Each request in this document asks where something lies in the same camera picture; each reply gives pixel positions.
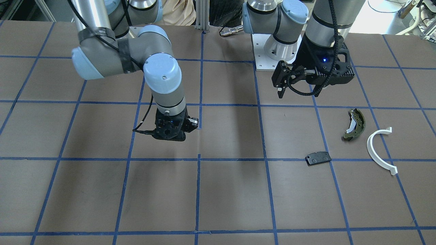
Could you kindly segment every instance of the blue tape grid line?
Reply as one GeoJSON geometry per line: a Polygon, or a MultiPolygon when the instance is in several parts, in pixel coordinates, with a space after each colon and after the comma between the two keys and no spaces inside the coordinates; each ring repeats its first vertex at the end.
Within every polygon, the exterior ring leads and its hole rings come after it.
{"type": "MultiPolygon", "coordinates": [[[[401,71],[401,73],[403,74],[403,77],[404,77],[404,79],[405,79],[407,85],[409,86],[409,89],[410,89],[410,91],[412,92],[413,97],[414,97],[415,100],[416,100],[416,103],[418,103],[418,106],[419,106],[420,108],[422,108],[421,103],[419,103],[419,100],[418,100],[418,98],[416,97],[416,94],[415,94],[415,92],[413,91],[413,89],[412,89],[412,87],[411,87],[409,81],[407,80],[407,77],[406,77],[406,75],[404,74],[403,69],[400,67],[400,63],[398,62],[397,58],[396,58],[395,55],[394,55],[394,52],[392,51],[391,47],[389,46],[388,41],[386,40],[386,38],[385,38],[384,35],[382,35],[382,37],[383,37],[383,39],[385,40],[385,43],[386,43],[386,45],[388,46],[389,51],[390,51],[391,54],[392,54],[392,57],[395,59],[395,62],[397,63],[398,67],[400,68],[400,71],[401,71]]],[[[424,117],[426,118],[427,123],[429,124],[430,128],[432,129],[433,134],[436,136],[436,132],[435,132],[435,130],[434,130],[432,124],[430,123],[429,119],[427,118],[426,113],[424,112],[424,110],[421,110],[421,111],[422,111],[422,113],[424,114],[424,117]]],[[[386,152],[388,153],[388,157],[391,158],[391,154],[389,153],[388,146],[386,145],[385,139],[384,139],[383,137],[382,137],[382,141],[383,141],[383,144],[384,144],[384,146],[385,146],[385,148],[386,148],[386,152]]],[[[405,201],[406,201],[406,203],[407,203],[407,207],[409,208],[410,215],[412,216],[413,222],[415,223],[415,226],[416,226],[417,229],[418,229],[418,234],[419,234],[419,237],[421,238],[422,245],[426,245],[426,242],[424,241],[424,237],[422,236],[421,229],[419,228],[419,225],[418,225],[418,222],[417,222],[417,220],[416,220],[415,214],[413,213],[412,207],[411,207],[411,205],[410,205],[409,199],[407,198],[406,192],[404,191],[403,184],[401,183],[401,180],[400,180],[400,176],[399,176],[399,174],[396,174],[396,177],[397,177],[398,184],[400,185],[401,192],[403,193],[404,199],[405,199],[405,201]]]]}
{"type": "MultiPolygon", "coordinates": [[[[436,230],[436,226],[421,226],[421,230],[436,230]]],[[[351,231],[410,231],[417,230],[416,226],[394,226],[394,227],[355,227],[351,231]]],[[[320,229],[278,229],[277,233],[315,233],[315,232],[344,232],[346,228],[320,228],[320,229]]],[[[118,235],[208,235],[208,234],[255,234],[274,233],[272,229],[264,230],[211,230],[211,231],[119,231],[118,235]]],[[[0,232],[0,236],[32,236],[33,232],[0,232]]],[[[114,235],[113,231],[60,231],[60,232],[37,232],[37,236],[104,236],[114,235]]]]}
{"type": "MultiPolygon", "coordinates": [[[[0,103],[12,103],[14,100],[0,100],[0,103]]],[[[51,103],[51,104],[75,104],[76,101],[61,101],[61,100],[17,100],[16,103],[51,103]]],[[[136,105],[137,102],[125,102],[125,101],[80,101],[80,104],[107,104],[107,105],[136,105]]],[[[141,102],[141,105],[149,105],[149,102],[141,102]]],[[[187,103],[188,106],[240,106],[240,107],[257,107],[256,104],[217,104],[217,103],[187,103]]],[[[291,107],[291,108],[315,108],[313,105],[260,105],[261,107],[291,107]]],[[[333,108],[333,109],[369,109],[368,106],[348,106],[348,105],[317,105],[318,108],[333,108]]],[[[436,108],[414,108],[414,107],[377,107],[373,106],[373,109],[380,110],[431,110],[436,108]]]]}
{"type": "MultiPolygon", "coordinates": [[[[309,88],[310,88],[310,91],[313,92],[312,85],[309,85],[309,88]]],[[[313,105],[315,106],[315,112],[317,114],[318,124],[320,126],[320,131],[321,131],[321,136],[323,138],[324,147],[325,147],[325,150],[328,152],[328,145],[327,145],[326,137],[324,134],[324,129],[323,129],[323,125],[321,122],[321,117],[320,117],[320,113],[318,111],[318,106],[317,106],[317,102],[315,100],[315,96],[312,96],[312,100],[313,100],[313,105]]],[[[337,182],[337,178],[336,178],[336,174],[334,171],[332,161],[329,162],[329,165],[330,165],[331,174],[333,176],[334,185],[336,186],[336,191],[337,191],[337,196],[339,198],[339,203],[341,204],[341,209],[342,209],[342,214],[344,216],[344,222],[345,222],[345,227],[347,229],[348,239],[350,240],[350,245],[354,245],[353,238],[351,236],[350,224],[348,223],[347,212],[345,210],[344,201],[342,200],[341,190],[339,188],[339,183],[337,182]]]]}
{"type": "Polygon", "coordinates": [[[55,181],[56,173],[57,173],[58,168],[59,168],[59,163],[61,162],[62,154],[64,152],[65,145],[67,143],[68,135],[70,134],[71,127],[73,126],[73,121],[74,121],[74,118],[76,116],[77,109],[79,107],[79,101],[82,98],[83,91],[85,90],[86,82],[87,82],[86,80],[83,82],[82,89],[80,90],[80,94],[79,94],[79,97],[77,99],[77,103],[76,103],[76,106],[74,108],[73,115],[71,116],[71,120],[70,120],[70,123],[68,125],[68,129],[67,129],[67,132],[65,134],[65,137],[64,137],[64,141],[62,142],[62,147],[61,147],[61,150],[59,152],[59,156],[58,156],[58,159],[56,161],[56,165],[54,166],[53,174],[51,175],[50,184],[48,185],[47,193],[45,195],[45,199],[44,199],[44,202],[42,204],[41,212],[39,214],[39,218],[38,218],[38,221],[36,223],[35,231],[32,235],[32,240],[30,242],[30,245],[33,245],[35,243],[36,235],[38,233],[39,226],[41,225],[42,217],[44,216],[44,211],[45,211],[45,208],[47,206],[47,202],[48,202],[48,198],[49,198],[50,193],[51,193],[51,189],[53,187],[53,182],[55,181]]]}
{"type": "Polygon", "coordinates": [[[200,169],[201,169],[201,155],[197,159],[197,192],[195,198],[195,238],[194,245],[198,245],[198,226],[200,220],[200,169]]]}
{"type": "Polygon", "coordinates": [[[38,62],[38,59],[39,59],[39,57],[40,57],[42,51],[44,50],[45,45],[47,44],[48,38],[50,37],[51,31],[53,30],[53,27],[54,27],[54,26],[55,26],[55,24],[53,23],[53,24],[51,25],[51,27],[50,27],[50,30],[49,30],[48,33],[47,33],[47,36],[46,36],[46,38],[45,38],[45,40],[44,40],[44,43],[42,44],[41,49],[39,50],[38,55],[36,56],[35,62],[33,62],[32,68],[30,69],[30,71],[29,71],[29,73],[28,73],[28,75],[27,75],[27,77],[26,77],[26,80],[24,81],[23,85],[21,86],[20,90],[18,91],[18,94],[17,94],[17,96],[15,97],[14,102],[12,103],[12,106],[10,107],[10,110],[9,110],[7,116],[6,116],[6,119],[4,120],[3,125],[2,125],[1,128],[0,128],[0,135],[3,133],[4,127],[6,126],[6,123],[7,123],[7,121],[9,120],[10,115],[12,114],[12,111],[13,111],[14,108],[15,108],[15,105],[17,104],[17,100],[18,100],[18,98],[20,97],[21,93],[23,92],[24,87],[26,86],[27,82],[29,81],[29,78],[30,78],[30,76],[31,76],[31,74],[32,74],[32,72],[33,72],[33,69],[35,69],[36,63],[38,62]]]}
{"type": "Polygon", "coordinates": [[[199,104],[199,114],[198,114],[198,129],[202,127],[203,118],[203,55],[204,55],[204,31],[201,32],[201,54],[200,54],[200,104],[199,104]]]}
{"type": "MultiPolygon", "coordinates": [[[[359,74],[358,74],[357,70],[355,70],[355,73],[356,73],[356,77],[357,77],[357,79],[359,81],[360,87],[362,89],[362,92],[364,94],[364,97],[366,99],[366,102],[368,104],[369,110],[371,111],[372,118],[374,119],[375,125],[377,126],[377,129],[380,130],[380,126],[379,126],[379,124],[377,122],[377,118],[375,117],[374,110],[371,107],[371,104],[370,104],[369,99],[368,99],[368,97],[366,95],[365,89],[363,87],[362,81],[360,80],[360,77],[359,77],[359,74]]],[[[386,153],[387,153],[389,159],[391,159],[390,160],[391,165],[394,165],[394,161],[392,161],[391,154],[390,154],[389,149],[388,149],[388,145],[386,144],[385,139],[384,139],[383,136],[381,136],[381,141],[383,142],[383,145],[385,147],[385,150],[386,150],[386,153]]],[[[410,215],[411,215],[411,217],[412,217],[412,219],[413,219],[413,221],[415,223],[416,230],[418,231],[419,237],[421,238],[422,245],[426,245],[426,242],[424,241],[424,237],[422,236],[422,233],[421,233],[420,227],[418,225],[418,222],[416,221],[415,215],[413,213],[412,207],[410,206],[409,199],[407,198],[407,195],[406,195],[406,193],[404,191],[404,188],[403,188],[403,185],[401,183],[400,177],[399,177],[398,174],[396,174],[395,176],[397,177],[397,181],[398,181],[398,184],[400,186],[401,192],[402,192],[403,197],[404,197],[404,199],[406,201],[407,207],[409,208],[410,215]]]]}
{"type": "Polygon", "coordinates": [[[253,63],[253,73],[254,73],[254,84],[255,84],[255,88],[256,88],[257,110],[259,113],[260,135],[262,138],[263,158],[265,161],[266,181],[268,183],[269,205],[271,207],[272,232],[274,234],[275,245],[279,245],[279,237],[277,235],[277,225],[276,225],[276,213],[274,211],[273,190],[271,187],[271,176],[269,173],[269,162],[268,162],[268,157],[266,156],[265,135],[263,132],[263,122],[262,122],[262,109],[260,106],[259,87],[257,84],[256,64],[255,63],[253,63]]]}
{"type": "MultiPolygon", "coordinates": [[[[143,78],[142,79],[142,85],[141,85],[141,91],[140,91],[138,102],[137,102],[137,106],[136,106],[135,121],[133,123],[133,127],[132,128],[135,128],[136,125],[138,124],[138,117],[139,117],[139,112],[140,112],[140,109],[141,109],[141,99],[142,99],[142,95],[144,93],[144,87],[145,87],[145,79],[143,78]]],[[[118,233],[119,233],[118,232],[118,230],[119,230],[119,223],[121,221],[121,213],[123,211],[124,197],[126,195],[127,178],[129,177],[129,168],[130,168],[130,161],[131,161],[131,157],[132,157],[134,141],[135,141],[135,132],[132,132],[132,139],[130,141],[129,154],[127,155],[126,172],[124,174],[123,189],[121,191],[121,198],[120,198],[120,201],[119,201],[118,214],[117,214],[117,217],[116,217],[116,224],[115,224],[115,231],[114,231],[114,235],[113,235],[112,245],[116,244],[116,240],[117,240],[118,233]]]]}
{"type": "MultiPolygon", "coordinates": [[[[0,160],[45,160],[45,161],[56,161],[57,157],[0,157],[0,160]]],[[[130,158],[131,161],[197,161],[197,158],[130,158]]],[[[200,158],[201,161],[264,161],[264,158],[200,158]]],[[[274,161],[288,161],[288,162],[304,162],[303,158],[267,158],[269,162],[274,161]]],[[[399,159],[399,158],[384,158],[385,161],[393,162],[436,162],[436,159],[399,159]]],[[[103,157],[61,157],[61,161],[127,161],[127,158],[103,158],[103,157]]],[[[332,161],[340,162],[372,162],[369,158],[333,158],[332,161]]]]}
{"type": "Polygon", "coordinates": [[[418,97],[416,96],[415,92],[413,91],[412,86],[410,85],[409,80],[407,79],[406,75],[404,74],[403,69],[402,69],[401,66],[400,66],[400,63],[398,62],[397,58],[396,58],[395,55],[394,55],[394,52],[392,51],[391,47],[389,46],[388,41],[386,40],[386,38],[385,38],[384,35],[382,35],[382,37],[383,37],[383,39],[385,40],[385,43],[386,43],[386,45],[388,46],[389,51],[390,51],[391,54],[392,54],[392,57],[394,58],[395,62],[397,63],[398,68],[400,69],[401,73],[403,74],[404,80],[406,81],[406,83],[407,83],[407,85],[408,85],[408,87],[409,87],[409,89],[410,89],[410,92],[412,92],[413,97],[414,97],[415,100],[416,100],[416,103],[418,103],[418,106],[419,106],[419,108],[421,109],[422,113],[424,114],[424,117],[426,118],[427,123],[429,124],[430,128],[432,129],[433,134],[436,136],[436,132],[435,132],[435,130],[434,130],[432,124],[430,123],[429,118],[427,117],[426,112],[422,109],[421,103],[419,102],[418,97]]]}

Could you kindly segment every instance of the black bracket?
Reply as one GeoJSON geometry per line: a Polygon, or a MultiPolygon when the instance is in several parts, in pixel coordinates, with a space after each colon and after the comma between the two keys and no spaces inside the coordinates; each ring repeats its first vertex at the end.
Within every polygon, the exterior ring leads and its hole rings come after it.
{"type": "Polygon", "coordinates": [[[308,166],[331,161],[331,157],[327,151],[319,151],[319,152],[311,153],[307,155],[305,159],[308,166]]]}

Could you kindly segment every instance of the grid square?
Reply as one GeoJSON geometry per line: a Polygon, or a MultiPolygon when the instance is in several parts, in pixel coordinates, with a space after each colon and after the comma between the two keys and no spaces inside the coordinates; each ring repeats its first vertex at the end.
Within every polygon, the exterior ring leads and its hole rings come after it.
{"type": "Polygon", "coordinates": [[[62,156],[127,157],[136,107],[136,105],[79,105],[62,156]]]}
{"type": "Polygon", "coordinates": [[[196,190],[197,162],[130,162],[119,230],[193,231],[196,190]]]}
{"type": "Polygon", "coordinates": [[[371,106],[417,108],[399,69],[356,68],[371,106]]]}
{"type": "Polygon", "coordinates": [[[380,34],[349,33],[345,44],[354,65],[398,66],[380,34]]]}
{"type": "MultiPolygon", "coordinates": [[[[294,94],[290,89],[287,89],[283,98],[279,99],[277,88],[273,87],[271,81],[272,76],[272,71],[256,71],[259,99],[262,105],[313,105],[312,97],[294,94]]],[[[298,82],[293,87],[309,92],[309,86],[305,81],[298,82]]]]}
{"type": "Polygon", "coordinates": [[[435,163],[395,162],[395,165],[418,224],[436,226],[435,163]]]}
{"type": "Polygon", "coordinates": [[[6,119],[11,106],[12,103],[4,103],[4,102],[0,103],[0,125],[3,125],[3,122],[6,119]]]}
{"type": "Polygon", "coordinates": [[[420,110],[374,110],[381,129],[392,127],[384,136],[392,158],[436,159],[436,138],[420,110]]]}
{"type": "Polygon", "coordinates": [[[88,80],[82,101],[138,102],[143,81],[142,72],[88,80]]]}
{"type": "MultiPolygon", "coordinates": [[[[177,61],[182,70],[182,85],[186,103],[200,103],[200,65],[199,61],[177,61]]],[[[150,101],[150,89],[145,85],[142,102],[150,101]]]]}
{"type": "Polygon", "coordinates": [[[71,57],[71,50],[79,46],[77,28],[71,22],[55,22],[41,56],[71,57]]]}
{"type": "Polygon", "coordinates": [[[221,61],[252,61],[253,45],[251,35],[239,33],[234,36],[220,37],[221,27],[210,27],[204,34],[204,59],[221,61]]]}
{"type": "Polygon", "coordinates": [[[418,36],[384,35],[401,67],[435,68],[436,55],[432,44],[418,36]]]}
{"type": "Polygon", "coordinates": [[[70,59],[39,59],[20,100],[76,101],[83,79],[70,59]]]}
{"type": "Polygon", "coordinates": [[[417,230],[414,231],[353,231],[355,245],[368,244],[422,244],[417,230]]]}
{"type": "Polygon", "coordinates": [[[265,162],[201,162],[199,230],[272,227],[265,162]]]}
{"type": "Polygon", "coordinates": [[[112,231],[126,162],[62,161],[39,231],[112,231]]]}
{"type": "Polygon", "coordinates": [[[0,232],[33,232],[56,161],[0,160],[0,232]]]}
{"type": "MultiPolygon", "coordinates": [[[[138,124],[145,115],[148,105],[141,105],[138,124]]],[[[199,117],[198,106],[188,106],[188,115],[194,118],[199,117]]],[[[139,130],[152,130],[156,115],[156,106],[151,106],[150,113],[144,124],[139,130]]],[[[183,142],[156,140],[150,135],[135,133],[135,142],[133,144],[133,158],[197,158],[200,144],[200,130],[194,130],[186,133],[186,140],[183,142]]]]}
{"type": "Polygon", "coordinates": [[[194,235],[118,235],[116,243],[117,245],[192,245],[194,244],[194,239],[194,235]]]}
{"type": "Polygon", "coordinates": [[[413,224],[396,176],[374,162],[333,165],[350,227],[413,224]]]}
{"type": "Polygon", "coordinates": [[[253,64],[205,62],[203,103],[257,104],[253,64]]]}
{"type": "Polygon", "coordinates": [[[421,230],[426,245],[436,245],[436,230],[421,230]]]}
{"type": "Polygon", "coordinates": [[[17,103],[0,135],[0,156],[58,157],[74,107],[17,103]]]}
{"type": "Polygon", "coordinates": [[[337,84],[323,88],[318,98],[315,99],[317,105],[368,106],[357,77],[347,84],[337,84]]]}
{"type": "Polygon", "coordinates": [[[35,245],[109,245],[112,244],[113,236],[37,236],[35,245]]]}
{"type": "Polygon", "coordinates": [[[277,229],[344,228],[330,165],[269,161],[277,229]]]}
{"type": "Polygon", "coordinates": [[[160,26],[165,30],[177,59],[201,58],[201,30],[194,26],[160,26]]]}
{"type": "Polygon", "coordinates": [[[52,22],[6,20],[0,28],[0,55],[37,56],[52,22]]]}
{"type": "Polygon", "coordinates": [[[273,245],[274,234],[211,234],[199,235],[199,245],[222,245],[222,244],[238,244],[238,245],[273,245]]]}
{"type": "Polygon", "coordinates": [[[35,59],[0,57],[0,98],[15,100],[35,59]]]}
{"type": "Polygon", "coordinates": [[[200,153],[205,158],[263,158],[258,108],[203,106],[200,153]]]}
{"type": "Polygon", "coordinates": [[[436,108],[436,70],[403,70],[422,107],[436,108]]]}
{"type": "MultiPolygon", "coordinates": [[[[365,117],[365,130],[356,139],[351,141],[342,140],[345,130],[350,126],[350,109],[319,108],[321,122],[323,124],[324,135],[327,141],[329,154],[332,158],[364,159],[371,158],[366,148],[368,137],[375,131],[375,125],[371,111],[369,109],[359,109],[365,117]]],[[[388,158],[385,146],[381,138],[375,137],[374,148],[381,158],[388,158]]]]}
{"type": "Polygon", "coordinates": [[[262,107],[268,158],[304,158],[324,151],[323,138],[313,108],[262,107]]]}
{"type": "Polygon", "coordinates": [[[0,236],[0,244],[23,245],[30,244],[31,236],[0,236]]]}
{"type": "Polygon", "coordinates": [[[346,232],[279,233],[280,245],[349,245],[346,232]]]}

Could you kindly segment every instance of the gray robot arm segment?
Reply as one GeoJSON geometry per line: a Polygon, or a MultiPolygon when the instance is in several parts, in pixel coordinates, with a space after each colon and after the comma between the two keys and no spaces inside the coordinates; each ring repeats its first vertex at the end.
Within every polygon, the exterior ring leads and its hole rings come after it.
{"type": "Polygon", "coordinates": [[[150,134],[159,140],[184,141],[185,132],[198,127],[198,119],[187,113],[181,69],[165,31],[148,25],[139,31],[138,38],[116,39],[107,14],[107,9],[111,8],[107,8],[103,0],[68,1],[73,11],[77,11],[75,21],[80,47],[73,49],[72,61],[79,75],[90,80],[143,70],[144,80],[157,104],[156,129],[140,131],[136,128],[134,132],[150,134]]]}

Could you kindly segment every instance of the brown work surface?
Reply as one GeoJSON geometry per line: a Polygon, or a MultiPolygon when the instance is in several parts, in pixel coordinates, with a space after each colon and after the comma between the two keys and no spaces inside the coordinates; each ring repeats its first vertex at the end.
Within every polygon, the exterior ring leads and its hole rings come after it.
{"type": "Polygon", "coordinates": [[[279,99],[249,34],[163,28],[200,120],[184,142],[132,134],[142,73],[84,81],[74,24],[0,22],[0,244],[435,244],[431,44],[350,34],[350,83],[279,99]],[[344,142],[353,108],[366,129],[344,142]],[[390,126],[374,146],[396,176],[366,150],[390,126]],[[318,151],[332,161],[307,166],[318,151]]]}

